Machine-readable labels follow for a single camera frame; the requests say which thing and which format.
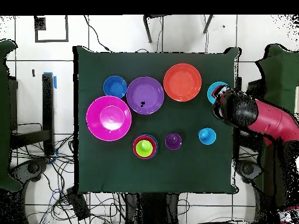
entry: floor tile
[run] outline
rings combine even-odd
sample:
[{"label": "floor tile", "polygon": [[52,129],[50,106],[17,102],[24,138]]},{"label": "floor tile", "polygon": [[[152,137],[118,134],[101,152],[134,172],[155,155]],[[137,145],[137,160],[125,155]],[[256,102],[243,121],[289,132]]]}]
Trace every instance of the floor tile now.
[{"label": "floor tile", "polygon": [[[60,28],[65,26],[62,16],[45,17],[46,28],[48,28],[38,31],[39,39],[64,37],[65,30]],[[68,16],[68,39],[69,42],[35,43],[34,17],[17,16],[16,18],[17,60],[73,60],[72,46],[88,46],[88,26],[83,15]]]},{"label": "floor tile", "polygon": [[[63,140],[64,138],[68,136],[63,136],[63,135],[55,135],[55,141],[60,141]],[[56,148],[60,146],[60,143],[57,143],[55,146]],[[32,152],[32,151],[40,151],[37,147],[33,145],[28,146],[29,153],[31,155],[38,155],[38,156],[44,156],[43,153],[37,153],[37,152]],[[69,164],[69,163],[64,163],[67,162],[68,160],[63,158],[62,156],[65,155],[70,155],[71,152],[69,151],[68,148],[68,143],[66,142],[60,149],[59,152],[59,158],[54,162],[54,167],[56,171],[58,171],[60,174],[62,174],[64,178],[64,193],[66,193],[66,189],[74,186],[74,165]],[[22,162],[28,160],[27,152],[24,148],[19,148],[19,164]],[[58,175],[57,172],[55,171],[53,165],[48,164],[46,171],[44,174],[41,176],[41,179],[38,182],[30,182],[26,191],[26,197],[25,197],[25,204],[53,204],[55,202],[55,196],[58,196],[58,194],[54,195],[54,199],[50,199],[52,197],[53,192],[49,188],[49,183],[46,178],[48,177],[50,181],[50,187],[53,191],[58,191],[61,190],[62,188],[62,182],[59,177],[59,185],[58,185]]]},{"label": "floor tile", "polygon": [[[0,16],[0,40],[15,40],[15,18],[14,16]],[[6,58],[15,60],[15,51],[10,52]]]},{"label": "floor tile", "polygon": [[72,62],[18,61],[18,123],[42,123],[43,84],[42,74],[52,72],[57,77],[54,93],[54,133],[74,131],[74,71]]},{"label": "floor tile", "polygon": [[[160,18],[148,19],[152,43],[148,42],[143,15],[89,16],[90,25],[99,35],[99,41],[114,52],[135,52],[141,48],[157,51],[159,33],[162,30]],[[170,15],[164,17],[164,51],[204,52],[206,38],[203,34],[200,15]],[[90,29],[90,49],[106,51]],[[162,33],[158,52],[162,51]]]},{"label": "floor tile", "polygon": [[47,205],[25,205],[25,214],[29,224],[39,224],[48,209]]},{"label": "floor tile", "polygon": [[248,224],[253,222],[255,217],[255,207],[234,207],[233,220],[238,224]]},{"label": "floor tile", "polygon": [[262,75],[254,62],[239,62],[238,76],[242,78],[242,91],[246,92],[248,83],[261,79]]},{"label": "floor tile", "polygon": [[235,175],[235,185],[239,191],[233,195],[234,205],[255,206],[255,194],[251,184],[245,184],[240,175]]},{"label": "floor tile", "polygon": [[[148,42],[143,15],[89,16],[89,24],[97,32],[100,43],[108,47],[111,51],[135,52],[141,48],[149,52],[156,51],[158,33],[161,29],[158,19],[148,21],[153,40],[151,44]],[[98,43],[98,39],[92,28],[89,29],[89,42],[92,51],[106,52]]]},{"label": "floor tile", "polygon": [[[75,215],[74,210],[72,210],[72,206],[66,206],[64,207],[65,211],[69,215],[70,218]],[[55,209],[55,212],[57,213],[57,217],[61,219],[66,220],[59,220],[55,219],[51,216],[51,213],[44,214],[45,212],[50,212],[51,207],[47,205],[25,205],[25,212],[28,219],[29,224],[70,224],[69,220],[67,218],[67,214],[62,209]],[[72,224],[89,224],[89,218],[86,218],[85,221],[81,220],[78,222],[78,218],[72,218],[70,219]]]},{"label": "floor tile", "polygon": [[282,15],[238,15],[237,46],[242,48],[240,61],[262,59],[268,44],[279,43],[289,50],[298,50],[298,27],[290,18]]},{"label": "floor tile", "polygon": [[[116,193],[114,193],[114,199],[112,193],[101,192],[101,193],[93,193],[91,192],[91,205],[110,205],[112,203],[119,204],[119,199]],[[120,195],[120,203],[125,205],[123,198]]]},{"label": "floor tile", "polygon": [[236,15],[213,16],[208,27],[208,53],[223,53],[236,46],[236,18]]},{"label": "floor tile", "polygon": [[[187,193],[181,193],[179,196],[179,205],[186,204]],[[188,202],[190,205],[231,205],[231,194],[199,194],[188,193]]]},{"label": "floor tile", "polygon": [[[121,212],[123,217],[125,217],[126,212],[123,210],[121,210]],[[124,224],[124,219],[122,217],[120,218],[120,213],[116,210],[114,205],[91,206],[91,214],[91,224]]]},{"label": "floor tile", "polygon": [[191,206],[186,212],[186,207],[178,206],[179,224],[198,224],[204,222],[225,222],[232,217],[232,207],[222,206]]},{"label": "floor tile", "polygon": [[164,51],[204,53],[206,35],[203,33],[204,24],[202,20],[203,15],[165,16]]}]

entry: chair leg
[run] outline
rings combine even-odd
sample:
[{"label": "chair leg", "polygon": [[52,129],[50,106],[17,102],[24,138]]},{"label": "chair leg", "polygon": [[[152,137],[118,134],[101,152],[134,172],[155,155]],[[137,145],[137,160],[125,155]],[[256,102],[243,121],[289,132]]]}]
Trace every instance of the chair leg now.
[{"label": "chair leg", "polygon": [[213,18],[213,15],[210,15],[209,17],[208,17],[208,21],[207,21],[207,23],[206,23],[206,26],[204,27],[204,30],[203,30],[203,33],[206,33],[207,32],[207,30],[208,30],[208,26],[210,25],[210,22],[211,22],[211,19]]},{"label": "chair leg", "polygon": [[150,29],[148,28],[148,23],[147,23],[147,17],[148,17],[147,15],[143,16],[143,23],[145,26],[145,30],[147,31],[148,42],[152,43],[151,33],[149,31]]}]

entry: purple cup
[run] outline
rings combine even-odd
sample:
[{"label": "purple cup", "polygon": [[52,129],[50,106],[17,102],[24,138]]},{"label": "purple cup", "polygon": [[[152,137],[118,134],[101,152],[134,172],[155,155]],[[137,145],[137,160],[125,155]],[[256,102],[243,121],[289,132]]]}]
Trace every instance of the purple cup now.
[{"label": "purple cup", "polygon": [[168,149],[175,151],[182,146],[182,138],[176,133],[171,133],[165,138],[165,145]]}]

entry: table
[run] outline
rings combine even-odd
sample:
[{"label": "table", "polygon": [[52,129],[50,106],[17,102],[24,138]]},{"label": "table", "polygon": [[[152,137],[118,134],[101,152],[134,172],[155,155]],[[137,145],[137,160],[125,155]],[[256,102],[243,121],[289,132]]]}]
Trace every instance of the table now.
[{"label": "table", "polygon": [[[73,51],[74,71],[78,71],[75,97],[79,103],[80,193],[236,192],[231,185],[232,128],[212,115],[207,89],[216,81],[234,86],[238,48],[227,49],[224,54],[98,53],[80,46]],[[193,100],[178,102],[165,94],[162,107],[154,114],[140,115],[131,110],[131,128],[114,142],[101,141],[89,132],[86,111],[95,99],[104,96],[106,78],[118,75],[129,84],[137,77],[150,76],[163,84],[166,71],[178,63],[191,64],[201,74],[202,86]],[[217,133],[212,145],[203,145],[197,137],[205,127]],[[168,150],[164,144],[172,132],[182,137],[182,147],[176,151]],[[158,141],[159,151],[153,159],[142,160],[133,154],[132,143],[141,134],[150,134]]]}]

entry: blue tape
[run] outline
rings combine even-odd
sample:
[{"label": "blue tape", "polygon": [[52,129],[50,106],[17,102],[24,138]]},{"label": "blue tape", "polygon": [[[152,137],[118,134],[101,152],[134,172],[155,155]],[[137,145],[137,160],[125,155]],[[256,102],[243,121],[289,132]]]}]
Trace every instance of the blue tape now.
[{"label": "blue tape", "polygon": [[56,157],[53,156],[52,159],[51,159],[51,161],[55,162],[55,161],[56,161]]},{"label": "blue tape", "polygon": [[57,88],[57,80],[56,80],[56,76],[55,76],[54,79],[53,79],[53,85],[54,85],[54,88]]}]

